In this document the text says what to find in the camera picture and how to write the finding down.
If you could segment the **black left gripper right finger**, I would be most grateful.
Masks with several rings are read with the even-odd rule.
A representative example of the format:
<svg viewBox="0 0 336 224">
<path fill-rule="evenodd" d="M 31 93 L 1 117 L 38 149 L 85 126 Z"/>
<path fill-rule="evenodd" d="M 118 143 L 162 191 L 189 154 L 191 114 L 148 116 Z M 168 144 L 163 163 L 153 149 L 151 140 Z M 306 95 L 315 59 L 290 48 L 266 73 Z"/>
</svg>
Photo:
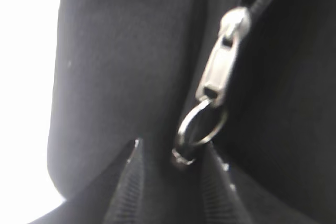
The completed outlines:
<svg viewBox="0 0 336 224">
<path fill-rule="evenodd" d="M 205 147 L 206 223 L 335 223 L 335 177 L 279 147 L 232 150 Z"/>
</svg>

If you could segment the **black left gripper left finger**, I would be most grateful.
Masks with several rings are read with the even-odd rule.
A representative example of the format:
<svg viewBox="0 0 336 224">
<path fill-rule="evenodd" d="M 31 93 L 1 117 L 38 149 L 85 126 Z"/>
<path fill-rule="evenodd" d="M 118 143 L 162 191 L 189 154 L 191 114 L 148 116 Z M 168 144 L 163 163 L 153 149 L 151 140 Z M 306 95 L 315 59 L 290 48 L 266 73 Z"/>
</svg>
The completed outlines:
<svg viewBox="0 0 336 224">
<path fill-rule="evenodd" d="M 34 223 L 138 223 L 143 141 L 130 141 L 90 184 Z"/>
</svg>

